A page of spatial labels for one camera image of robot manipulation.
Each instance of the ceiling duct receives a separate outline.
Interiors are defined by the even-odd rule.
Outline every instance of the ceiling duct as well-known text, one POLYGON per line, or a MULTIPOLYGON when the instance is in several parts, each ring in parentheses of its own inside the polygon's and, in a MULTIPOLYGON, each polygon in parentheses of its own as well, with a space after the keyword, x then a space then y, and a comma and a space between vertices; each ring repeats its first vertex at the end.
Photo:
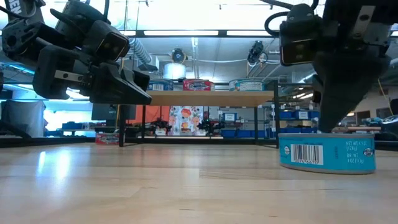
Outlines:
POLYGON ((159 59, 155 55, 149 54, 137 38, 130 39, 130 46, 129 53, 137 57, 137 66, 141 71, 159 71, 159 59))

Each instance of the blue can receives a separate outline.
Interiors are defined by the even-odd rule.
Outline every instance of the blue can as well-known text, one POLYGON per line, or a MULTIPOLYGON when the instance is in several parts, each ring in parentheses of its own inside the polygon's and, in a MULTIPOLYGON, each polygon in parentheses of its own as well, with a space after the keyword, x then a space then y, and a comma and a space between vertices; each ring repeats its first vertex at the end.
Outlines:
POLYGON ((244 81, 244 80, 247 80, 247 78, 237 78, 235 80, 229 81, 229 90, 235 91, 237 82, 244 81))
POLYGON ((238 91, 264 91, 266 83, 257 80, 244 80, 235 84, 238 91))
POLYGON ((174 83, 172 80, 168 79, 153 79, 149 80, 149 85, 147 90, 154 91, 169 91, 174 89, 174 83))
POLYGON ((330 174, 376 170, 373 134, 279 134, 280 164, 330 174))

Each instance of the wooden tabletop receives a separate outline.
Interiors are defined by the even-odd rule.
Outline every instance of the wooden tabletop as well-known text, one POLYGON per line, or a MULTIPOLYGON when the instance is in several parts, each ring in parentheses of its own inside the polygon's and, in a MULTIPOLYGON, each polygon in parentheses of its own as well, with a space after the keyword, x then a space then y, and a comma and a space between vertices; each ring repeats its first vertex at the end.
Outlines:
POLYGON ((250 106, 274 98, 273 91, 148 91, 156 106, 250 106))
POLYGON ((4 224, 390 224, 398 152, 371 175, 279 165, 250 145, 91 144, 0 150, 4 224))

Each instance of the can label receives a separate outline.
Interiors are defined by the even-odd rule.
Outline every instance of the can label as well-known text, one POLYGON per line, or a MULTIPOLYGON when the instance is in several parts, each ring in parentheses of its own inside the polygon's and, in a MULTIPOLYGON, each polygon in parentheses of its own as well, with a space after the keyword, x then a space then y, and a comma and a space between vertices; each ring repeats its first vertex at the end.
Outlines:
POLYGON ((119 134, 96 134, 95 144, 118 145, 119 134))
POLYGON ((280 163, 326 170, 374 170, 373 138, 280 137, 280 163))
POLYGON ((238 91, 262 91, 264 84, 261 82, 239 82, 236 84, 238 91))
POLYGON ((215 91, 215 85, 205 80, 184 80, 182 89, 188 91, 215 91))

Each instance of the blue bin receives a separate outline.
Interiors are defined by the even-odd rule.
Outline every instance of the blue bin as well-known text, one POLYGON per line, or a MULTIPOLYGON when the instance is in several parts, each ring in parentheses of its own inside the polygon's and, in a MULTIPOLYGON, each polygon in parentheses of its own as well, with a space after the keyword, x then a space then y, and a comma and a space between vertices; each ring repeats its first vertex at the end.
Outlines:
POLYGON ((291 111, 281 111, 279 112, 279 119, 292 119, 293 112, 291 111))
POLYGON ((313 128, 302 128, 301 133, 314 133, 313 128))
POLYGON ((319 111, 309 111, 309 117, 312 118, 319 118, 319 111))
POLYGON ((301 128, 285 128, 285 133, 301 133, 301 128))
POLYGON ((250 130, 239 130, 238 131, 238 138, 250 138, 251 131, 250 130))
POLYGON ((235 138, 235 130, 221 130, 221 135, 224 138, 235 138))
POLYGON ((266 129, 266 138, 275 138, 275 136, 276 136, 276 133, 275 132, 272 132, 272 129, 271 128, 267 128, 266 129))
MULTIPOLYGON (((263 138, 265 135, 266 135, 266 132, 265 132, 265 131, 260 131, 260 130, 258 131, 258 137, 259 137, 259 138, 263 138)), ((252 138, 256 137, 256 134, 255 134, 254 131, 251 131, 251 137, 252 137, 252 138)))

